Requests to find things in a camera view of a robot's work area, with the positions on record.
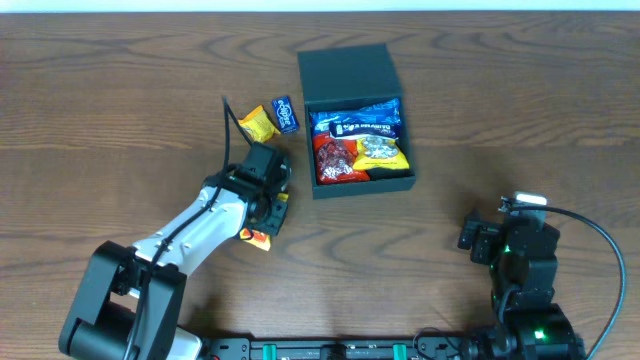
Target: yellow snack package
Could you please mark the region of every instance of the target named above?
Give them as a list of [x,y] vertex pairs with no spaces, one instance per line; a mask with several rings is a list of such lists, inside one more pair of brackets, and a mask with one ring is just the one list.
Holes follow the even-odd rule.
[[273,126],[262,105],[253,109],[247,117],[238,123],[257,142],[265,142],[271,139],[273,134],[280,135],[280,131]]
[[396,145],[395,140],[380,136],[367,136],[357,141],[358,156],[353,162],[353,170],[385,168],[408,169],[409,162]]
[[256,230],[242,229],[238,235],[240,236],[240,240],[244,240],[258,249],[264,251],[271,249],[271,235],[269,234]]

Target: wooden table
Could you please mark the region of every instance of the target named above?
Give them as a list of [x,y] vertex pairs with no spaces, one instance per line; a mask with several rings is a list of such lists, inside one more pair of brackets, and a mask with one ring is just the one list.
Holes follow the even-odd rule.
[[[220,167],[221,95],[243,116],[289,94],[300,116],[297,51],[379,42],[406,92],[414,189],[313,201],[304,131],[274,140],[294,168],[281,235],[270,252],[218,248],[180,323],[256,337],[489,324],[487,269],[458,232],[472,207],[497,219],[501,195],[527,190],[617,238],[629,296],[598,359],[640,357],[639,34],[633,13],[2,15],[0,357],[63,358],[91,253],[159,229]],[[586,226],[548,221],[555,300],[590,347],[615,258]]]

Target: red snack package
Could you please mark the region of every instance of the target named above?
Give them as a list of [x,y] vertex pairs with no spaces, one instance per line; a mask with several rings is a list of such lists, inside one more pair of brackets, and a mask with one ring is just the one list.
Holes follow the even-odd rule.
[[313,151],[316,154],[318,183],[322,185],[369,181],[365,171],[353,170],[353,162],[358,155],[355,140],[340,140],[329,132],[313,137]]

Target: table surface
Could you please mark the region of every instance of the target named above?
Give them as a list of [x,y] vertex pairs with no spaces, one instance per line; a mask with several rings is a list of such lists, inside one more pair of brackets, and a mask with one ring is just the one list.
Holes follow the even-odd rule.
[[[617,238],[630,273],[598,359],[640,357],[640,22],[634,13],[0,17],[0,357],[54,359],[91,253],[162,227],[222,163],[238,115],[290,95],[296,52],[385,42],[405,89],[409,192],[312,200],[304,131],[271,251],[218,248],[180,323],[206,336],[411,336],[490,324],[487,268],[456,240],[526,190]],[[246,144],[232,134],[232,161]],[[561,216],[555,300],[587,347],[618,290],[611,249]],[[130,299],[119,299],[131,306]]]

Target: dark green box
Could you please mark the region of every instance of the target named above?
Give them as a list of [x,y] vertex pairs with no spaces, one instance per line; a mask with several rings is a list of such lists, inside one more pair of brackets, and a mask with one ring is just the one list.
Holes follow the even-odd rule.
[[[416,182],[413,152],[404,114],[402,87],[384,44],[298,53],[304,93],[307,150],[314,199],[409,190]],[[316,177],[309,112],[355,110],[393,98],[400,99],[402,134],[397,144],[409,161],[408,170],[373,169],[371,181],[320,185]]]

